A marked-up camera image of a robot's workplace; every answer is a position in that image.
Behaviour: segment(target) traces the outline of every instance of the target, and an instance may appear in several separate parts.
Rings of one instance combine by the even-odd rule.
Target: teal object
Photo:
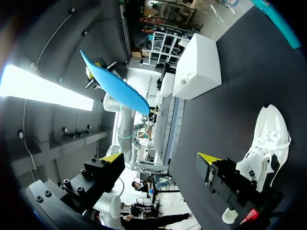
[[[95,65],[85,55],[83,50],[80,50],[80,53],[89,71],[92,73],[95,80],[98,82],[98,84],[104,91],[106,91],[112,98],[114,98],[121,104],[141,114],[149,114],[149,104],[141,95],[139,95],[139,93],[134,88],[129,86],[126,82],[124,82],[115,74]]]
[[[272,22],[277,26],[277,28],[282,32],[282,34],[287,39],[288,43],[293,49],[301,47],[301,44],[296,37],[294,31],[288,25],[288,23],[283,19],[283,17],[274,9],[274,7],[264,0],[250,0],[258,9],[265,13]]]

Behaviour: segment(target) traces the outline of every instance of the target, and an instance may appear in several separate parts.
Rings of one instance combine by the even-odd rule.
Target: fluorescent light
[[[19,97],[39,102],[92,111],[94,100],[40,78],[13,65],[6,66],[0,85],[1,96]]]

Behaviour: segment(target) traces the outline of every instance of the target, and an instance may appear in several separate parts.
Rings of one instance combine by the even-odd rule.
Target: metal rack
[[[165,44],[167,37],[172,38],[171,45]],[[153,33],[151,49],[143,50],[149,53],[149,56],[144,59],[143,64],[155,66],[161,62],[164,62],[168,63],[170,67],[176,68],[176,64],[181,56],[181,53],[183,52],[180,48],[175,47],[175,44],[180,40],[189,42],[189,39],[186,36],[178,33],[155,31]]]

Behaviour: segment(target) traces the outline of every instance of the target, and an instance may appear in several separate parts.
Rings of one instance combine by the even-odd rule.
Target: white box
[[[160,95],[163,97],[168,97],[173,92],[175,81],[175,75],[172,73],[165,73],[162,80]]]
[[[177,63],[173,96],[191,100],[221,84],[216,43],[194,34]]]

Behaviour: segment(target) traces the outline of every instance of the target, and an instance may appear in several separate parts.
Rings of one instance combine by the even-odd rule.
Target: white shoe upper
[[[279,110],[269,105],[263,107],[258,115],[252,145],[243,160],[237,163],[236,169],[250,181],[257,181],[257,190],[263,190],[268,173],[277,175],[288,157],[291,138],[285,121]],[[279,167],[276,172],[272,169],[272,157],[276,156]],[[233,223],[237,217],[236,212],[227,209],[223,214],[225,223]]]

